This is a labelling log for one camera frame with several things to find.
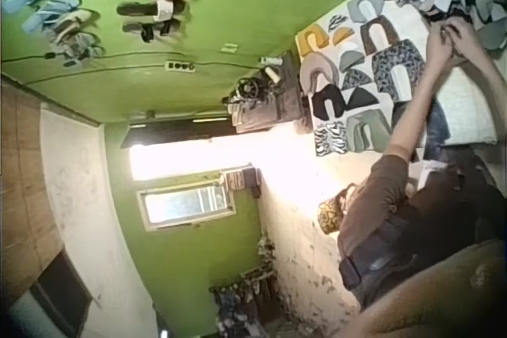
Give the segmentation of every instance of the green wall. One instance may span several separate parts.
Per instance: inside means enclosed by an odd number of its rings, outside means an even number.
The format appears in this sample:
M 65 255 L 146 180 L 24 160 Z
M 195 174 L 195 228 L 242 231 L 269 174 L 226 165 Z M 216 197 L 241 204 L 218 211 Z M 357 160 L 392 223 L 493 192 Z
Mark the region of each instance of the green wall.
M 260 264 L 257 201 L 249 191 L 236 192 L 234 216 L 199 227 L 148 233 L 138 208 L 137 190 L 205 180 L 216 177 L 216 173 L 134 182 L 128 150 L 120 148 L 126 132 L 125 123 L 105 126 L 112 197 L 135 266 L 178 338 L 214 332 L 217 309 L 208 288 Z
M 84 72 L 63 68 L 60 58 L 41 58 L 49 45 L 39 33 L 28 36 L 21 30 L 32 12 L 25 7 L 2 15 L 2 72 L 101 122 L 146 110 L 214 111 L 222 109 L 221 97 L 250 71 L 241 66 L 256 66 L 260 56 L 292 47 L 298 31 L 343 1 L 191 0 L 180 36 L 145 44 L 121 31 L 124 19 L 116 6 L 152 0 L 82 0 L 82 8 L 101 15 L 86 31 L 96 34 L 106 50 L 106 57 L 87 63 Z M 225 43 L 236 43 L 237 52 L 221 53 Z M 201 64 L 195 74 L 170 73 L 163 68 L 167 59 Z

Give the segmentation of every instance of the window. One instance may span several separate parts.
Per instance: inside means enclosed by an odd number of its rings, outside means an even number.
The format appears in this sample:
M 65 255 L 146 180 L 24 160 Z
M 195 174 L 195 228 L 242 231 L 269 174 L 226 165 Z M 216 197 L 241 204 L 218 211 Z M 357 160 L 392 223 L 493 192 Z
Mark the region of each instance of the window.
M 231 195 L 216 181 L 138 192 L 147 230 L 235 214 Z
M 69 337 L 81 334 L 92 297 L 62 251 L 30 288 L 53 323 Z
M 129 149 L 132 178 L 153 180 L 245 166 L 259 143 L 259 134 L 171 142 Z

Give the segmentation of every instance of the electrical wire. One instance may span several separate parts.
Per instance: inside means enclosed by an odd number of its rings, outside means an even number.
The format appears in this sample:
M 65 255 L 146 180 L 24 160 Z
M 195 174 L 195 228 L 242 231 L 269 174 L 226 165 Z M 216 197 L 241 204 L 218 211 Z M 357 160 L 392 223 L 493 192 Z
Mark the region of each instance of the electrical wire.
M 259 70 L 259 67 L 242 65 L 242 64 L 239 64 L 239 63 L 208 62 L 208 63 L 193 63 L 193 65 L 195 65 L 195 66 L 224 65 L 224 66 L 241 67 L 242 69 Z M 77 73 L 66 73 L 66 74 L 54 75 L 54 76 L 51 76 L 51 77 L 46 77 L 46 78 L 38 79 L 38 80 L 35 80 L 35 81 L 26 82 L 24 85 L 34 85 L 36 83 L 42 83 L 42 82 L 52 81 L 52 80 L 55 80 L 55 79 L 74 77 L 76 75 L 101 73 L 101 72 L 106 72 L 106 71 L 119 71 L 119 70 L 128 70 L 128 69 L 153 68 L 153 67 L 164 67 L 164 65 L 163 64 L 148 64 L 148 65 L 135 65 L 135 66 L 103 67 L 101 69 L 96 69 L 96 70 L 87 70 L 87 71 L 79 71 Z
M 95 59 L 114 59 L 117 57 L 125 57 L 129 55 L 180 55 L 182 57 L 186 57 L 185 53 L 180 53 L 179 51 L 130 51 L 126 53 L 118 53 L 115 55 L 103 55 L 100 57 L 95 57 Z M 48 55 L 27 55 L 25 57 L 17 57 L 15 59 L 3 59 L 2 63 L 18 63 L 20 61 L 26 61 L 28 59 L 52 59 L 52 57 L 48 57 Z

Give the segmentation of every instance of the hand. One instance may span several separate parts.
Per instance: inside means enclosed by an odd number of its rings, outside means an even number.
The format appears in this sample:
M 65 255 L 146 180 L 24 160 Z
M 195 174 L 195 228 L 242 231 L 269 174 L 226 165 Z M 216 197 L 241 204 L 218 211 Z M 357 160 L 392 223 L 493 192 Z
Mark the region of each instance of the hand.
M 439 21 L 432 25 L 426 44 L 426 70 L 440 75 L 452 57 L 452 41 L 443 33 L 444 23 Z
M 450 17 L 444 23 L 444 30 L 452 39 L 456 50 L 476 66 L 487 58 L 474 27 L 461 17 Z

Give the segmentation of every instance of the power strip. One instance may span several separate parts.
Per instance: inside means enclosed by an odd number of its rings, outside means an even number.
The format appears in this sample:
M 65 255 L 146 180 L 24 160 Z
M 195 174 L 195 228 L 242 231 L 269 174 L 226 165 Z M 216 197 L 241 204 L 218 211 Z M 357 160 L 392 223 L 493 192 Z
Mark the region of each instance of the power strip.
M 196 67 L 193 63 L 187 63 L 184 61 L 166 61 L 164 65 L 166 71 L 179 71 L 181 73 L 195 73 Z

